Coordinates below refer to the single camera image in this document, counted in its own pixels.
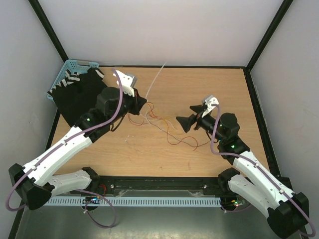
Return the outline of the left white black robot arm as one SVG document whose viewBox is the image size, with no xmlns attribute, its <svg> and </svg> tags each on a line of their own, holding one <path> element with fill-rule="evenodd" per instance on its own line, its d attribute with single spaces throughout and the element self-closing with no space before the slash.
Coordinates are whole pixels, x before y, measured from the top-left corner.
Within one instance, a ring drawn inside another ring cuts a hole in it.
<svg viewBox="0 0 319 239">
<path fill-rule="evenodd" d="M 8 170 L 10 180 L 25 206 L 35 210 L 50 198 L 74 190 L 96 192 L 100 186 L 99 175 L 90 167 L 58 176 L 55 172 L 75 154 L 110 132 L 114 122 L 128 113 L 139 115 L 146 102 L 135 88 L 125 92 L 106 87 L 97 96 L 96 106 L 84 113 L 52 147 L 23 166 L 12 165 Z"/>
</svg>

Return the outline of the white zip tie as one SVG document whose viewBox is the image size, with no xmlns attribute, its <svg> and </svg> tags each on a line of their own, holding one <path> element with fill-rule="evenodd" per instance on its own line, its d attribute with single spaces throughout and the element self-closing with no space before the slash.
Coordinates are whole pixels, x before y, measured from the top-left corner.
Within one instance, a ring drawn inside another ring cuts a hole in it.
<svg viewBox="0 0 319 239">
<path fill-rule="evenodd" d="M 163 70 L 163 68 L 166 66 L 166 64 L 167 64 L 167 61 L 164 62 L 164 64 L 161 66 L 161 68 L 160 68 L 159 71 L 157 72 L 156 76 L 155 76 L 154 79 L 152 80 L 152 82 L 151 82 L 151 84 L 150 84 L 150 86 L 149 86 L 149 88 L 148 88 L 148 90 L 147 90 L 147 92 L 146 92 L 146 95 L 145 95 L 145 98 L 146 98 L 146 99 L 148 99 L 149 93 L 150 93 L 150 91 L 151 91 L 151 89 L 152 89 L 152 87 L 153 87 L 153 85 L 154 85 L 156 79 L 158 78 L 159 74 L 161 73 L 161 71 Z"/>
</svg>

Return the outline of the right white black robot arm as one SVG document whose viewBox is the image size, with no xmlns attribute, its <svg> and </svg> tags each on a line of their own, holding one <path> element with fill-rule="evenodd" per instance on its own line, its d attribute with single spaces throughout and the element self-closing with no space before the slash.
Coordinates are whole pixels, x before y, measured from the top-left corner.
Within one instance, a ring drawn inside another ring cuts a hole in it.
<svg viewBox="0 0 319 239">
<path fill-rule="evenodd" d="M 309 200 L 302 192 L 272 175 L 256 158 L 238 135 L 240 125 L 232 113 L 213 118 L 205 114 L 206 107 L 190 106 L 195 112 L 189 117 L 176 117 L 183 130 L 202 128 L 218 141 L 217 154 L 231 164 L 218 176 L 218 188 L 224 193 L 244 197 L 267 219 L 269 227 L 280 238 L 286 239 L 308 223 Z"/>
</svg>

